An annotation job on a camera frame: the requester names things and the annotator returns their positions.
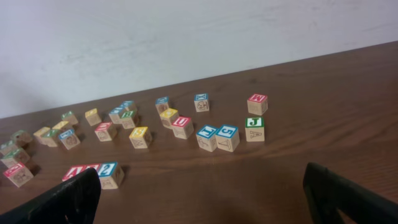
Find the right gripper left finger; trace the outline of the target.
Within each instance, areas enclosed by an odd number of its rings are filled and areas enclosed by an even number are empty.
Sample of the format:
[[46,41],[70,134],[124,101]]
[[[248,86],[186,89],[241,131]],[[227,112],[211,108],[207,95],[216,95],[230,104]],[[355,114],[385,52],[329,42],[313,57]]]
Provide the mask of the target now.
[[1,215],[1,223],[93,223],[101,195],[97,171],[89,168]]

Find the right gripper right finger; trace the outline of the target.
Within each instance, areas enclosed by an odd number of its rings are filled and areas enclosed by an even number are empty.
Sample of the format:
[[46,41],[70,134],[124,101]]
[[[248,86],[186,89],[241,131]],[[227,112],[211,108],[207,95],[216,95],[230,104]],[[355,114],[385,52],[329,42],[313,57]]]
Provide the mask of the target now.
[[314,223],[343,223],[342,211],[356,223],[397,223],[397,204],[309,162],[303,189]]

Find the red A block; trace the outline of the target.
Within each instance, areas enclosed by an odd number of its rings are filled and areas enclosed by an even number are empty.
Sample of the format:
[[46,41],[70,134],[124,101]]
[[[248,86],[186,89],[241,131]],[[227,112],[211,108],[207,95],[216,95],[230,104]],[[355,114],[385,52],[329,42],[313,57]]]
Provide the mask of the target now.
[[80,172],[83,172],[85,167],[86,165],[71,166],[67,171],[67,173],[62,177],[62,181],[64,182],[78,175]]

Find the red I block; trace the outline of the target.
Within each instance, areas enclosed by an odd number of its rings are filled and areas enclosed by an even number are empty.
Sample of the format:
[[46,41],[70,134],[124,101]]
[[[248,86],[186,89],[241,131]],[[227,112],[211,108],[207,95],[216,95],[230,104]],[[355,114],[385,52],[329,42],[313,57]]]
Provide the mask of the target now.
[[93,168],[95,171],[98,172],[100,167],[101,167],[100,163],[99,164],[88,164],[88,165],[85,166],[85,170]]

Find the blue 2 block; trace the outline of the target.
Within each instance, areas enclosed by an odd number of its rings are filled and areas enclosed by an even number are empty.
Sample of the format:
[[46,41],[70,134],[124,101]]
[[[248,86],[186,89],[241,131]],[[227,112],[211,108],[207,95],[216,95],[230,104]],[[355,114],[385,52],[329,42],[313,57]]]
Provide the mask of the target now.
[[118,189],[124,178],[124,171],[118,162],[102,163],[98,177],[103,190]]

